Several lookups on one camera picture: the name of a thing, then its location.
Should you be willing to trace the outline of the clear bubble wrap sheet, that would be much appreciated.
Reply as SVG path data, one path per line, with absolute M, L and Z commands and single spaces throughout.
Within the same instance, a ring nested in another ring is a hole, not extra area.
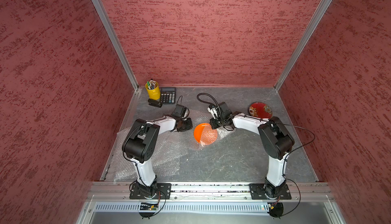
M 158 177 L 174 176 L 179 171 L 180 158 L 179 153 L 169 152 L 166 154 L 154 153 L 150 159 L 153 166 L 153 171 Z M 106 181 L 128 181 L 135 180 L 137 170 L 135 164 L 123 157 L 122 153 L 116 153 L 108 168 L 105 176 Z

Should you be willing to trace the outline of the red floral dinner plate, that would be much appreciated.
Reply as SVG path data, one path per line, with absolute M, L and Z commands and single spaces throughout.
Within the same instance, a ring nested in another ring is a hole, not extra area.
M 255 102 L 249 106 L 249 114 L 252 117 L 261 119 L 270 119 L 272 117 L 272 109 L 269 105 L 262 102 Z

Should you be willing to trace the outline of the bubble pink plate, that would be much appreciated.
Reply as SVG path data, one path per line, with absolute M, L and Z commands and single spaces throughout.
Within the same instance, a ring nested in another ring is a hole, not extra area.
M 122 145 L 131 127 L 117 133 L 112 166 L 117 171 L 134 171 L 134 164 L 123 157 Z M 158 136 L 154 153 L 151 157 L 154 167 L 165 165 L 170 170 L 178 167 L 178 159 L 198 148 L 193 137 L 194 129 L 184 132 L 165 132 Z

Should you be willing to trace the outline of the orange dinner plate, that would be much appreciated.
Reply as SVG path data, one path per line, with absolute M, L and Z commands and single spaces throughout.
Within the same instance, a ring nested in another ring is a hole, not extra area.
M 193 132 L 195 140 L 203 145 L 210 145 L 218 139 L 218 132 L 215 129 L 212 129 L 210 124 L 202 123 L 199 124 Z

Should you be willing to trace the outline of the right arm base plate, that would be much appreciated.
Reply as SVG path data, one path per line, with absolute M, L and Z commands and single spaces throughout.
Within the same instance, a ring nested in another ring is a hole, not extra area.
M 264 183 L 252 183 L 249 192 L 253 200 L 291 200 L 291 193 L 286 183 L 280 186 Z

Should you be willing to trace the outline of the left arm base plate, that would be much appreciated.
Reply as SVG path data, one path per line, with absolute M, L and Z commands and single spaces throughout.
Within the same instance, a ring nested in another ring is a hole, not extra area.
M 129 198 L 131 200 L 168 200 L 171 195 L 172 184 L 155 183 L 146 187 L 138 182 L 133 183 L 130 187 Z

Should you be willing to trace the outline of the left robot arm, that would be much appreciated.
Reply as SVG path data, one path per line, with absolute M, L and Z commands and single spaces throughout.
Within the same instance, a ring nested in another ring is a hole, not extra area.
M 173 116 L 148 121 L 137 119 L 133 123 L 122 144 L 123 157 L 133 163 L 137 175 L 130 188 L 135 194 L 131 196 L 153 199 L 158 195 L 157 175 L 151 161 L 158 136 L 165 132 L 185 132 L 192 127 L 191 118 Z

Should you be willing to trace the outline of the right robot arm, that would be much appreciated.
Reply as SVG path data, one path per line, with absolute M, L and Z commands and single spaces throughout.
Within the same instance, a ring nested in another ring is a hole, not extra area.
M 260 136 L 263 148 L 269 157 L 263 192 L 268 199 L 279 198 L 287 186 L 285 177 L 287 160 L 294 145 L 294 139 L 281 120 L 277 117 L 266 120 L 235 113 L 225 118 L 213 115 L 209 124 L 213 129 L 228 126 Z

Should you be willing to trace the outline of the bubble orange plate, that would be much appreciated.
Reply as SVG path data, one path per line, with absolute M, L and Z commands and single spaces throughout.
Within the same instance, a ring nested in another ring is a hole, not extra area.
M 192 150 L 201 150 L 233 134 L 234 131 L 223 127 L 212 129 L 209 124 L 211 118 L 210 113 L 191 110 L 189 119 L 192 120 L 192 128 L 180 133 L 179 140 L 182 145 Z

